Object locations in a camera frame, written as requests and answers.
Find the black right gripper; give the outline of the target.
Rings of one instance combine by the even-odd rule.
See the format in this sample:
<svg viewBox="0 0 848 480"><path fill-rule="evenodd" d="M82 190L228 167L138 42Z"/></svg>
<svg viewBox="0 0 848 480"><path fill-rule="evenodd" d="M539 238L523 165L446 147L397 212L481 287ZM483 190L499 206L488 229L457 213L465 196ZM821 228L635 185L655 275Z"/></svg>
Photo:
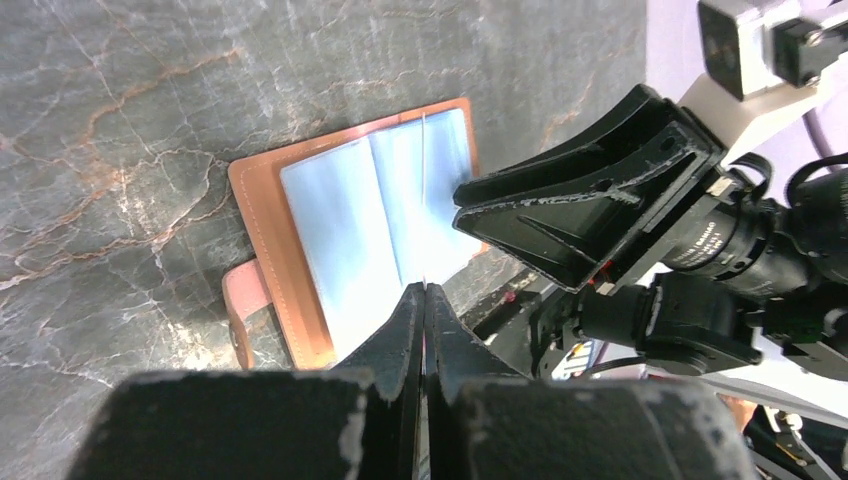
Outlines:
<svg viewBox="0 0 848 480"><path fill-rule="evenodd" d="M708 213L749 189L736 169L708 171L725 146L669 122L673 110L651 87L633 87L573 138L458 187L455 228L571 293L638 283Z"/></svg>

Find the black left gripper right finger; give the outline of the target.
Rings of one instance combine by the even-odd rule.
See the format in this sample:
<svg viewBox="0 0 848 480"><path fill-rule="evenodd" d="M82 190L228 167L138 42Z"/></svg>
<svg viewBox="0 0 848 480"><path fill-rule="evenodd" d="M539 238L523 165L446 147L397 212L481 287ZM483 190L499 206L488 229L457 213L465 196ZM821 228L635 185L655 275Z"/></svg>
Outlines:
<svg viewBox="0 0 848 480"><path fill-rule="evenodd" d="M725 405L676 380L532 380L426 288L434 479L753 479Z"/></svg>

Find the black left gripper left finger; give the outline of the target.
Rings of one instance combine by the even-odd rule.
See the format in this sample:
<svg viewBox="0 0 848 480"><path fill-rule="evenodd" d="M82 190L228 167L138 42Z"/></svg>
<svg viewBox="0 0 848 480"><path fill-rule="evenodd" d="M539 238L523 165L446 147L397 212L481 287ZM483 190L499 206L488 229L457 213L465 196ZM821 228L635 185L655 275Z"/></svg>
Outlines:
<svg viewBox="0 0 848 480"><path fill-rule="evenodd" d="M425 292L329 370L155 371L97 413L72 479L414 479Z"/></svg>

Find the orange leather card holder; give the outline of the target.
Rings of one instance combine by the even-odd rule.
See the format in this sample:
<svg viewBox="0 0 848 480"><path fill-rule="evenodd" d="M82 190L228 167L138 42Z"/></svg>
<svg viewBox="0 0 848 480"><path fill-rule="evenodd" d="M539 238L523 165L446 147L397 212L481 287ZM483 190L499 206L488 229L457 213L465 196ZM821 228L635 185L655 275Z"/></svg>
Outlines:
<svg viewBox="0 0 848 480"><path fill-rule="evenodd" d="M233 161L230 186L255 257L222 280L240 367L259 364L267 310L297 369L348 357L405 287L442 283L486 245L454 229L455 189L479 173L459 97Z"/></svg>

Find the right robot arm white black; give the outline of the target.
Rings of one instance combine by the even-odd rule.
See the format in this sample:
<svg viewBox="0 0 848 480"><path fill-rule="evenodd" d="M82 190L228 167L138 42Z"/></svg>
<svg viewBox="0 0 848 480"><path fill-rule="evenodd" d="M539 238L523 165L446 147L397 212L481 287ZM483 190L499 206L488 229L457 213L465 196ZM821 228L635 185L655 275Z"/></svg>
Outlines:
<svg viewBox="0 0 848 480"><path fill-rule="evenodd" d="M755 334L847 377L847 159L806 164L784 203L772 166L635 86L574 138L459 186L454 227L565 293L563 331L700 376L757 365Z"/></svg>

